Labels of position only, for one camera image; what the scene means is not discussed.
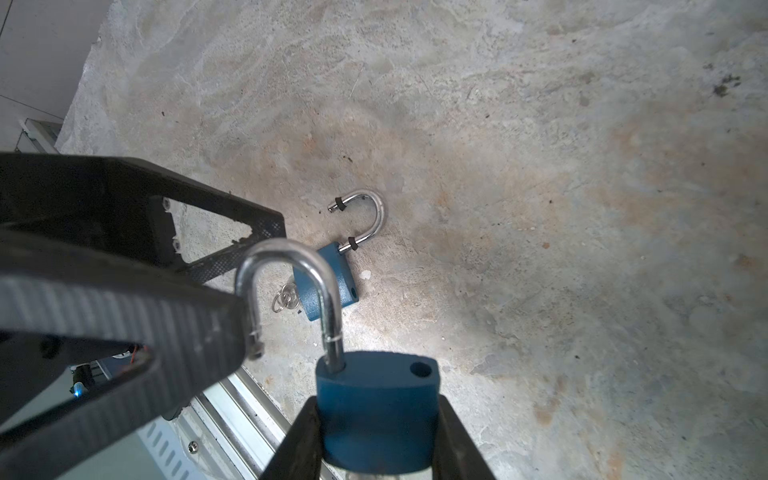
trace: concrete floor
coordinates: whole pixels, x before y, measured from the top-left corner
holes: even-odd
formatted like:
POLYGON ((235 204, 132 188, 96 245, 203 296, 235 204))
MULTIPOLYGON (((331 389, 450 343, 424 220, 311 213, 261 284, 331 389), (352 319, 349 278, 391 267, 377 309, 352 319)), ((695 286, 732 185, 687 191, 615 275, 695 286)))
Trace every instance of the concrete floor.
MULTIPOLYGON (((389 222, 349 255, 370 278, 346 348, 435 357, 499 478, 761 478, 766 15, 761 0, 118 1, 60 148, 169 167, 317 247, 372 218, 329 201, 379 189, 389 222)), ((191 256, 231 238, 179 221, 191 256)), ((263 298, 289 276, 271 269, 263 298)), ((264 323, 247 367, 293 417, 319 325, 264 323)))

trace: blue light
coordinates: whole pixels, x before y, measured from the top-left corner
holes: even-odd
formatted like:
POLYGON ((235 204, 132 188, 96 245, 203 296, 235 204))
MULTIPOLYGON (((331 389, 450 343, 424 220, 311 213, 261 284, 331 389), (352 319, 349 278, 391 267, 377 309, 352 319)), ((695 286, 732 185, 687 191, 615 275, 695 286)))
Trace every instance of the blue light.
POLYGON ((72 386, 72 393, 74 393, 75 398, 82 396, 82 394, 86 393, 87 391, 88 389, 85 388, 83 382, 77 382, 72 386))

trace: padlock body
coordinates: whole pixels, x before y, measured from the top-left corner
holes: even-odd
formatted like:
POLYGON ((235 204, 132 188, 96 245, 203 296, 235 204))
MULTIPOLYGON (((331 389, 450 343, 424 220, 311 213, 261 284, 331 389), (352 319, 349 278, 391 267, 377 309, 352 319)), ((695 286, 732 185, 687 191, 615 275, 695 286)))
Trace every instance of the padlock body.
MULTIPOLYGON (((333 242, 330 245, 317 250, 317 253, 328 262, 336 275, 336 282, 339 284, 339 295, 341 296, 341 307, 352 305, 357 302, 357 288, 355 288, 355 279, 352 277, 352 271, 346 257, 339 253, 339 243, 333 242)), ((312 280, 304 272, 293 268, 293 282, 296 284, 296 290, 299 292, 301 305, 310 322, 320 318, 320 299, 317 296, 317 289, 312 280)))
POLYGON ((434 359, 346 352, 344 370, 315 370, 325 460, 353 472, 401 475, 432 464, 440 374, 434 359))

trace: blue padlock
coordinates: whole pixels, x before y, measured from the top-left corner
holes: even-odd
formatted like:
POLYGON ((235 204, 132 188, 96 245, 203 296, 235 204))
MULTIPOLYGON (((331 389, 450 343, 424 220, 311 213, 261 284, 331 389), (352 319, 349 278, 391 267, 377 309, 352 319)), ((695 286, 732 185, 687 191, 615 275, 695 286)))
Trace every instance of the blue padlock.
POLYGON ((251 303, 247 345, 263 355, 254 277, 266 264, 288 260, 301 270, 319 301, 325 355, 315 369, 323 457, 354 472, 401 475, 432 464, 440 375, 434 359, 393 352, 344 352, 341 299, 330 265, 293 240, 273 238, 247 252, 235 294, 251 303))
POLYGON ((315 368, 324 459, 353 472, 401 475, 432 464, 437 362, 394 352, 347 352, 345 367, 315 368))
MULTIPOLYGON (((370 198, 373 200, 373 204, 376 206, 376 219, 373 221, 373 225, 362 235, 349 237, 344 244, 333 242, 330 245, 326 245, 320 250, 317 250, 317 253, 328 262, 333 269, 333 273, 336 275, 336 283, 339 286, 342 308, 352 305, 359 300, 357 288, 355 287, 355 279, 352 276, 352 271, 349 269, 345 253, 349 250, 357 250, 361 243, 376 235, 384 226, 384 219, 386 216, 386 209, 381 196, 375 191, 367 189, 355 190, 343 197, 337 197, 336 200, 328 206, 328 211, 344 211, 346 205, 357 198, 363 200, 370 198)), ((314 283, 306 274, 304 274, 304 272, 298 270, 296 267, 293 268, 293 278, 296 284, 296 291, 299 294, 307 318, 310 319, 310 322, 319 319, 319 299, 314 283)))

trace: padlock shackle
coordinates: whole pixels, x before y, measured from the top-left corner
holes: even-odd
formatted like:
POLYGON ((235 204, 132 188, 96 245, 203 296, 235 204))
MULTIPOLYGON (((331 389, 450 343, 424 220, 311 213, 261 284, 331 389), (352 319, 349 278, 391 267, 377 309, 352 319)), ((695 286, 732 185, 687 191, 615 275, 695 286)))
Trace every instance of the padlock shackle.
POLYGON ((328 262, 315 250, 287 238, 272 238, 257 243, 246 252, 243 262, 237 268, 235 295, 244 298, 250 306, 250 325, 246 325, 247 329, 250 328, 247 346, 249 357, 257 359, 264 353, 256 278, 265 265, 276 261, 293 264, 315 284, 320 300, 320 327, 323 330, 326 366, 333 373, 344 370, 341 299, 336 276, 328 262))
POLYGON ((352 192, 349 192, 347 195, 344 195, 343 197, 337 197, 335 201, 332 204, 328 205, 328 211, 334 212, 336 210, 344 210, 346 208, 346 205, 351 202, 352 200, 355 200, 356 198, 370 198, 373 200, 373 205, 376 207, 376 218, 373 221, 373 225, 365 231, 365 233, 361 233, 357 237, 349 237, 351 241, 346 241, 345 243, 342 243, 339 246, 339 253, 345 253, 350 248, 352 250, 357 250, 358 245, 360 245, 362 242, 365 242, 370 237, 373 237, 376 235, 379 230, 384 227, 384 219, 386 217, 386 207, 384 207, 384 199, 382 199, 382 196, 374 191, 369 190, 367 188, 360 188, 358 190, 354 190, 352 192))

